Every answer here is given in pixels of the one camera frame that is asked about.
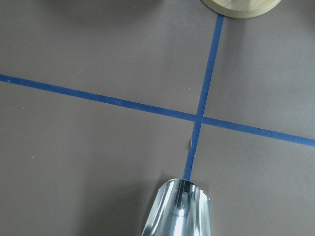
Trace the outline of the steel ice scoop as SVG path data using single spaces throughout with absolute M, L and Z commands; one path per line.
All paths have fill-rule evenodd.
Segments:
M 143 236 L 211 236 L 211 199 L 196 184 L 171 179 L 157 192 Z

